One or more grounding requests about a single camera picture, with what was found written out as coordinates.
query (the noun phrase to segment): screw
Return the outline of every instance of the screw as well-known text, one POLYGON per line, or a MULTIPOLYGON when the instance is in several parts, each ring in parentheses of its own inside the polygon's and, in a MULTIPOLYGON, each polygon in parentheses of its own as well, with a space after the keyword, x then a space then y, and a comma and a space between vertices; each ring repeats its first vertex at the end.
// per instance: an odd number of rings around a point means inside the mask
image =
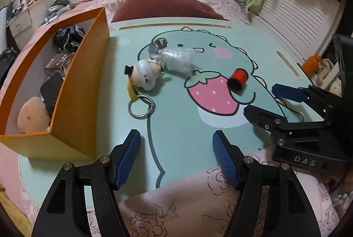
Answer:
POLYGON ((288 169, 291 168, 287 163, 282 163, 282 164, 281 164, 281 167, 282 167, 284 170, 288 170, 288 169))
POLYGON ((110 160, 110 158, 109 158, 109 156, 102 156, 100 159, 99 159, 99 161, 101 162, 101 163, 108 163, 109 162, 109 160, 110 160))
POLYGON ((70 162, 65 163, 63 168, 64 168, 64 170, 70 170, 72 168, 72 163, 70 163, 70 162))
POLYGON ((277 140, 277 144, 278 145, 284 145, 285 144, 285 140, 283 138, 280 138, 279 140, 277 140))
POLYGON ((246 163, 253 163, 254 162, 254 159, 251 157, 251 156, 245 156, 244 157, 244 161, 246 163))

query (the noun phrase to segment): pink cheek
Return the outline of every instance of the pink cheek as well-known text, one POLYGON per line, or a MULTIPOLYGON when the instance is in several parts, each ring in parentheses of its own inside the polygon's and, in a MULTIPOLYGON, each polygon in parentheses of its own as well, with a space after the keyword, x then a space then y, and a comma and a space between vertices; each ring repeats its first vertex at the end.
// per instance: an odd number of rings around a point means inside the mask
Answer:
POLYGON ((223 58, 225 60, 231 60, 233 58, 233 53, 222 47, 215 48, 214 52, 217 57, 223 58))

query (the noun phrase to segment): metal ring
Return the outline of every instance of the metal ring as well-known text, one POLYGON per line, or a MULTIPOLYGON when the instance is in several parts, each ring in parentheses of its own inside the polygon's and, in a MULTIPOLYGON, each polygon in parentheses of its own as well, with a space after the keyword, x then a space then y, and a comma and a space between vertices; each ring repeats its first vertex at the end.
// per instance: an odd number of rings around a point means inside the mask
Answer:
POLYGON ((153 110, 154 110, 155 107, 156 107, 156 104, 154 103, 154 101, 152 100, 152 98, 150 98, 149 96, 138 95, 137 98, 138 98, 138 99, 145 99, 145 100, 147 100, 147 101, 150 102, 148 111, 147 111, 146 113, 144 113, 144 114, 141 114, 141 115, 134 114, 134 113, 131 111, 131 105, 132 105, 132 103, 133 103, 133 100, 130 100, 129 103, 128 103, 129 114, 131 114, 131 116, 132 116, 133 118, 145 119, 146 117, 148 117, 148 116, 153 112, 153 110))

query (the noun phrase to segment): red thread spool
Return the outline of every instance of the red thread spool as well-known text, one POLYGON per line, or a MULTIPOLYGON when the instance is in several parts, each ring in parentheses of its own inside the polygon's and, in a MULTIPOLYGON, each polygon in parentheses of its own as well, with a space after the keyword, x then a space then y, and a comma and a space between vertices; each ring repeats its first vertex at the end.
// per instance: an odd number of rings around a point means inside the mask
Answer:
POLYGON ((249 75, 244 69, 236 69, 227 81, 228 89, 231 91, 241 91, 248 80, 249 75))

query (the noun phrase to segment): open cardboard box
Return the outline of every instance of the open cardboard box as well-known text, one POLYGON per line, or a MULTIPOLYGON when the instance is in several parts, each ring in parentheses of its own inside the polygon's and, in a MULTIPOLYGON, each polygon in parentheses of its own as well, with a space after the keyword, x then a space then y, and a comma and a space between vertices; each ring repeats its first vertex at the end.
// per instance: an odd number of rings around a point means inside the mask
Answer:
POLYGON ((53 24, 26 55, 0 104, 0 142, 28 158, 82 160, 96 158, 96 111, 109 29, 104 8, 53 24), (78 24, 86 31, 62 84, 50 130, 22 134, 17 116, 22 105, 40 95, 44 67, 57 53, 53 36, 78 24))

